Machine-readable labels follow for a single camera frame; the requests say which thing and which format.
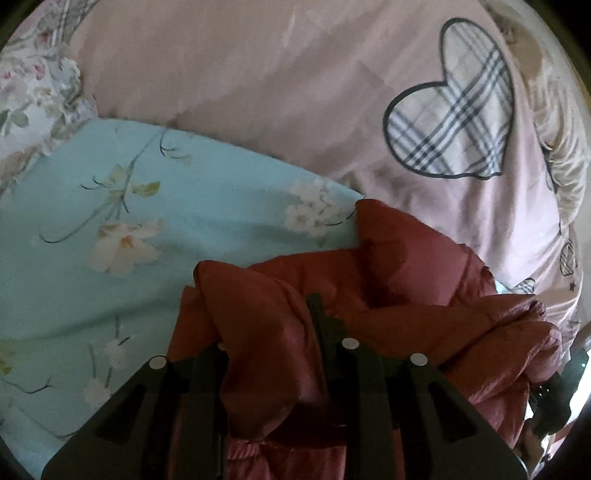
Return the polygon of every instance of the white round bolt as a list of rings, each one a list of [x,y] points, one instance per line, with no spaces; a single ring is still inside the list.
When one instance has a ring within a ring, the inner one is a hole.
[[[347,350],[355,350],[359,347],[359,341],[355,340],[354,338],[344,338],[341,342],[341,345],[345,347]]]
[[[410,361],[413,365],[416,365],[417,367],[424,367],[425,365],[427,365],[428,358],[427,355],[423,355],[422,353],[413,353],[410,356]]]
[[[160,370],[161,368],[166,367],[168,360],[166,360],[165,356],[153,356],[150,359],[149,366],[152,370]]]

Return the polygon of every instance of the bed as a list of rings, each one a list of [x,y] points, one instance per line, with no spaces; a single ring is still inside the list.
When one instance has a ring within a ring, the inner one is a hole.
[[[568,359],[591,116],[531,8],[190,3],[44,2],[2,52],[20,96],[0,103],[0,433],[33,477],[165,352],[198,260],[350,247],[364,196],[474,249],[499,292],[538,295]]]

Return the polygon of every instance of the red cloth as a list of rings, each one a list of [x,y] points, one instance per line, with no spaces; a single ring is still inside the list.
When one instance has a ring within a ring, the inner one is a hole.
[[[230,478],[335,480],[345,448],[332,429],[319,347],[306,307],[327,313],[382,355],[427,355],[511,447],[529,384],[557,369],[560,332],[534,296],[496,295],[464,245],[375,200],[357,203],[361,246],[279,257],[243,269],[199,263],[183,293],[172,361],[222,340]]]

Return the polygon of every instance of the light blue floral sheet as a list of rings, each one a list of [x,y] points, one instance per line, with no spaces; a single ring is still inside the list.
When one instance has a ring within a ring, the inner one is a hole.
[[[39,478],[144,362],[166,352],[205,259],[354,247],[357,193],[237,147],[92,120],[0,211],[0,435]]]

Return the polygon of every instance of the floral pillow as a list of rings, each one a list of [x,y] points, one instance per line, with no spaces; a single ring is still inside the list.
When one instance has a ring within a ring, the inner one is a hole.
[[[75,62],[49,46],[50,36],[34,28],[0,52],[0,202],[40,155],[96,117]]]

